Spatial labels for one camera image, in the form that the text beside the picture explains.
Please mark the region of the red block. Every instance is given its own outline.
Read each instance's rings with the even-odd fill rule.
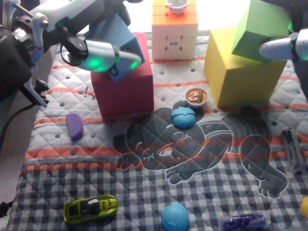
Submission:
[[[146,35],[135,34],[145,62],[118,82],[107,73],[91,73],[91,80],[102,116],[154,110],[153,74]]]

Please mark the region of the small bowl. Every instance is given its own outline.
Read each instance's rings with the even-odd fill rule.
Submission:
[[[197,94],[199,94],[199,91],[202,91],[203,93],[203,96],[205,97],[205,100],[203,100],[201,103],[197,103],[197,102],[191,102],[189,100],[189,93],[190,92],[196,92]],[[207,101],[207,93],[205,90],[201,89],[201,88],[192,88],[192,89],[189,89],[187,92],[186,92],[186,95],[185,95],[185,98],[186,98],[186,101],[187,103],[191,106],[191,107],[194,107],[194,108],[197,108],[197,107],[202,107],[206,101]]]
[[[175,0],[167,0],[167,6],[169,10],[173,13],[182,13],[186,9],[189,2],[189,0],[178,0],[182,1],[183,3],[172,4],[173,1]]]

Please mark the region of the floor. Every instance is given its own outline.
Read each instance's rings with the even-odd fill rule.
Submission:
[[[129,26],[132,32],[151,31],[152,18],[151,13],[149,13],[151,4],[151,0],[143,0],[142,3],[138,4],[126,2],[132,21]],[[199,29],[209,30],[235,26],[247,8],[247,0],[197,0],[197,5]],[[40,63],[39,71],[33,79],[39,77],[46,80],[51,64],[52,52],[49,52]],[[16,110],[28,104],[27,99],[21,93],[18,93],[9,114],[13,114]],[[0,202],[9,202],[15,197],[16,185],[38,110],[39,107],[35,106],[28,111],[22,112],[12,121],[6,132],[4,145],[0,152]],[[0,219],[0,230],[5,225],[4,223]]]

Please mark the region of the blue dome toy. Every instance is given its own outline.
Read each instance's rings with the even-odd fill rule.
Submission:
[[[188,212],[180,203],[169,205],[162,214],[161,224],[167,231],[185,231],[189,226]]]
[[[171,114],[172,123],[181,129],[191,128],[196,122],[196,113],[189,107],[179,107]]]

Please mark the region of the purple semicircle block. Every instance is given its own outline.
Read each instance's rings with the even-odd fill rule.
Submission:
[[[82,138],[83,124],[81,118],[73,113],[66,115],[66,123],[72,141],[78,141]]]

